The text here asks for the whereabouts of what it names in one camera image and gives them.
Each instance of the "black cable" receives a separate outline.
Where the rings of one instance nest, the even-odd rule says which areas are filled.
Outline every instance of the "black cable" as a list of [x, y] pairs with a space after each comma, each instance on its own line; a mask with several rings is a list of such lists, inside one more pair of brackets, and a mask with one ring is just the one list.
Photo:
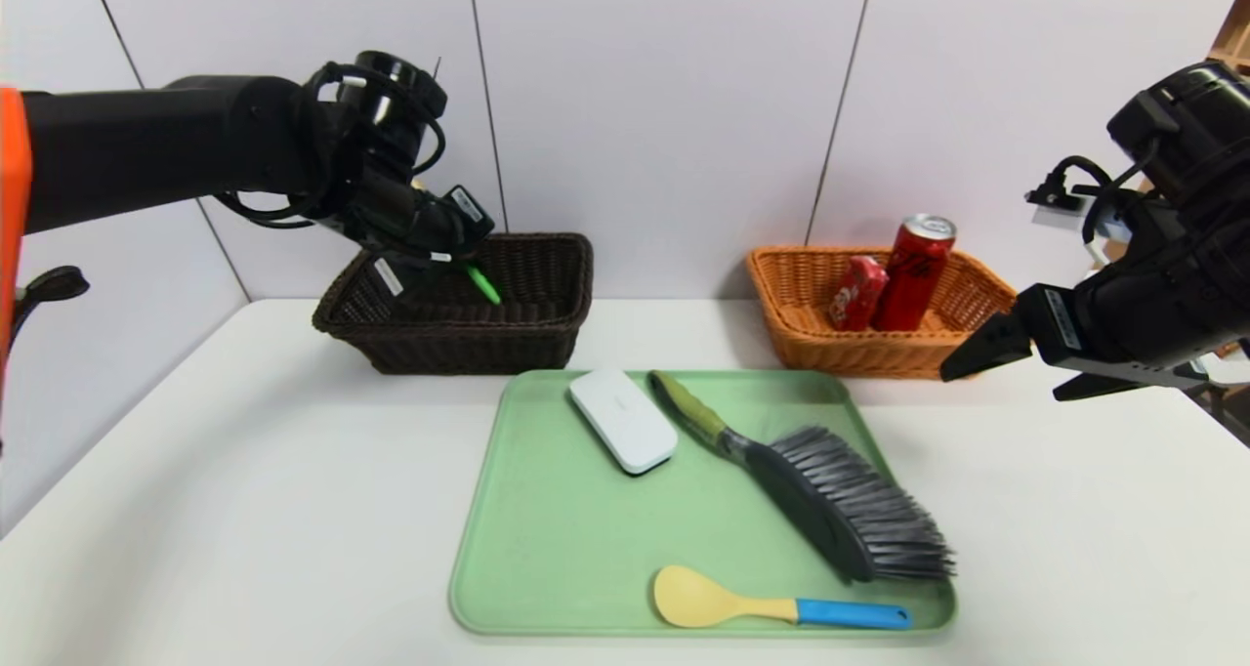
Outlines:
[[[422, 160], [422, 162], [412, 167], [410, 176], [418, 176], [420, 172], [429, 171], [434, 164], [439, 162], [439, 159], [442, 159], [442, 152], [446, 151], [448, 146], [448, 137], [445, 132], [442, 132], [442, 127], [439, 126], [439, 120], [435, 119], [434, 115], [430, 114], [430, 110], [426, 110], [424, 105], [412, 100], [409, 92], [399, 86], [395, 80], [389, 79], [388, 75], [379, 74], [378, 70], [362, 69], [360, 65], [339, 65], [339, 62], [330, 61], [312, 74], [312, 77], [309, 79], [309, 82], [305, 84], [304, 89], [309, 92], [311, 100], [316, 102], [319, 92], [321, 92], [321, 87], [329, 86], [329, 84], [342, 82], [344, 79], [362, 79], [365, 82], [380, 84], [380, 86], [388, 91], [388, 95], [391, 96], [391, 100], [400, 102], [402, 111], [406, 111], [406, 114], [409, 114], [411, 119], [415, 119], [416, 122], [425, 124], [425, 126], [432, 129], [434, 137], [438, 140], [434, 146], [434, 154], [430, 154], [429, 159]], [[371, 124], [364, 122], [361, 126], [366, 127], [368, 131], [378, 132], [378, 135], [381, 132], [379, 127], [375, 127]], [[214, 195], [214, 197], [218, 199], [218, 202], [224, 204], [224, 206], [230, 209], [230, 211], [235, 212], [235, 215], [245, 217], [245, 220], [254, 222], [254, 225], [266, 226], [266, 229], [270, 230], [302, 230], [305, 226], [312, 226], [314, 222], [280, 220], [289, 220], [291, 216], [302, 216], [304, 212], [309, 211], [309, 209], [316, 207], [320, 195], [302, 195], [298, 202], [292, 202], [289, 207], [281, 209], [248, 207], [246, 204], [242, 204], [242, 200], [239, 199], [239, 194], [236, 194], [236, 191], [225, 191], [225, 194]]]
[[252, 209], [248, 207], [246, 204], [242, 204], [241, 200], [239, 199], [239, 194], [236, 194], [236, 191], [232, 190], [224, 191], [224, 194], [218, 194], [214, 195], [212, 197], [218, 199], [218, 202], [224, 204], [228, 209], [230, 209], [230, 211], [235, 212], [235, 215], [245, 217], [245, 220], [254, 222], [254, 225], [269, 226], [270, 229], [274, 230], [295, 230], [295, 229], [301, 229], [301, 226], [312, 226], [312, 221], [281, 221], [281, 222], [276, 221], [286, 220], [286, 217], [291, 216], [300, 216], [302, 215], [302, 212], [309, 211], [310, 207], [315, 207], [318, 202], [316, 195], [308, 195], [308, 197], [300, 199], [300, 202], [294, 204], [290, 207]]
[[1046, 180], [1062, 185], [1064, 172], [1068, 172], [1069, 167], [1080, 167], [1081, 171], [1085, 171], [1090, 177], [1094, 177], [1094, 182], [1098, 182], [1099, 186], [1108, 186], [1111, 182], [1111, 176], [1108, 176], [1106, 171], [1104, 171], [1099, 164], [1092, 162], [1090, 159], [1085, 159], [1084, 155], [1069, 155], [1068, 159], [1060, 160], [1059, 166], [1055, 166], [1054, 171], [1050, 171], [1050, 176], [1046, 177]]
[[[309, 94], [312, 95], [312, 100], [316, 100], [316, 96], [321, 92], [321, 87], [329, 86], [329, 84], [342, 82], [344, 79], [362, 79], [365, 82], [380, 84], [381, 87], [386, 89], [390, 95], [392, 95], [392, 100], [399, 100], [401, 102], [404, 110], [408, 111], [408, 114], [411, 114], [412, 119], [416, 119], [419, 122], [422, 122], [425, 126], [432, 129], [434, 137], [438, 140], [438, 145], [434, 146], [434, 154], [430, 154], [430, 157], [422, 160], [419, 166], [412, 167], [409, 174], [410, 176], [418, 176], [420, 172], [429, 171], [434, 164], [439, 162], [439, 159], [442, 159], [442, 151], [446, 150], [448, 146], [448, 137], [442, 134], [442, 127], [440, 126], [438, 117], [434, 117], [434, 115], [430, 114], [430, 110], [426, 110], [419, 101], [412, 100], [409, 92], [406, 92], [400, 84], [395, 82], [395, 80], [388, 77], [388, 75], [379, 74], [379, 71], [374, 69], [364, 69], [364, 66], [360, 65], [339, 65], [339, 62], [330, 61], [326, 62], [325, 66], [321, 66], [316, 74], [312, 74], [312, 77], [309, 79], [308, 84], [305, 84], [305, 87]], [[366, 126], [372, 129], [372, 131], [378, 131], [378, 127], [371, 126], [371, 124], [366, 124]]]
[[35, 306], [45, 301], [74, 300], [90, 287], [91, 284], [82, 277], [79, 266], [58, 266], [30, 280], [24, 295], [14, 302], [12, 322], [9, 324], [9, 350], [12, 351], [18, 332], [21, 331], [22, 324], [26, 324], [31, 311], [35, 311]]
[[[1161, 145], [1161, 142], [1162, 140], [1160, 136], [1152, 136], [1150, 140], [1150, 145], [1146, 146], [1146, 154], [1144, 154], [1141, 159], [1138, 159], [1136, 164], [1132, 164], [1132, 166], [1130, 166], [1128, 171], [1120, 172], [1120, 176], [1118, 176], [1116, 180], [1108, 182], [1099, 182], [1102, 190], [1099, 190], [1098, 196], [1094, 199], [1094, 204], [1090, 204], [1089, 212], [1085, 212], [1085, 222], [1081, 224], [1082, 242], [1085, 244], [1094, 242], [1094, 234], [1098, 227], [1099, 212], [1102, 212], [1102, 207], [1106, 206], [1106, 200], [1111, 199], [1111, 195], [1115, 195], [1115, 191], [1120, 190], [1120, 186], [1124, 185], [1124, 182], [1129, 181], [1129, 177], [1136, 176], [1138, 172], [1141, 172], [1142, 167], [1146, 167], [1146, 164], [1150, 164], [1151, 160], [1154, 160], [1156, 155], [1159, 155], [1159, 146]], [[1102, 176], [1106, 176], [1106, 172], [1104, 172], [1101, 167], [1098, 167], [1098, 171], [1102, 172]]]

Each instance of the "green tray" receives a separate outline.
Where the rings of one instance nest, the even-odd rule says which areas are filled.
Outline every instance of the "green tray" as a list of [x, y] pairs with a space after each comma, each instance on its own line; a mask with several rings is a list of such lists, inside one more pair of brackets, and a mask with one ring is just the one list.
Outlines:
[[[672, 459], [639, 477], [612, 460], [569, 400], [580, 374], [534, 371], [510, 382], [451, 576], [451, 611], [488, 635], [896, 637], [955, 616], [950, 582], [846, 585], [755, 481], [679, 431]], [[644, 374], [630, 374], [642, 385]], [[772, 440], [808, 422], [841, 435], [890, 475], [846, 389], [810, 371], [674, 374], [736, 431]], [[662, 622], [651, 580], [690, 566], [756, 597], [902, 605], [906, 632], [795, 627], [740, 617], [708, 630]]]

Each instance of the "table surface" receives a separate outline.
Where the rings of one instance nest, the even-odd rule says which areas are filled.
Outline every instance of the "table surface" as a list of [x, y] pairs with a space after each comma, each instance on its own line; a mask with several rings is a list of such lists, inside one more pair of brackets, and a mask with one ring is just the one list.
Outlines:
[[[1250, 452], [1178, 391], [1055, 404], [1036, 360], [850, 380], [959, 551], [932, 639], [519, 639], [448, 581], [508, 377], [384, 377], [260, 301], [0, 542], [0, 664], [1240, 664]], [[570, 367], [776, 367], [750, 301], [595, 301]]]

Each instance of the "gray bristles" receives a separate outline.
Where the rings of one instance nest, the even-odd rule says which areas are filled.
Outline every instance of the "gray bristles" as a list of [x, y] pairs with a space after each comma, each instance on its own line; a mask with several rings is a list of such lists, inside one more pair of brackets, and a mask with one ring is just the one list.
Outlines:
[[805, 427], [769, 446], [850, 521], [878, 576], [942, 579], [955, 574], [952, 552], [929, 512], [881, 477], [846, 440], [824, 427]]

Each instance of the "wooden shelf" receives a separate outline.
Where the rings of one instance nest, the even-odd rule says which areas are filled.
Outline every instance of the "wooden shelf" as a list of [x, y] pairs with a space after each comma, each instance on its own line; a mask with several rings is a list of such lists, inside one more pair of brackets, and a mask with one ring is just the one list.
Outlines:
[[1238, 74], [1250, 75], [1250, 0], [1232, 1], [1208, 57], [1228, 62]]

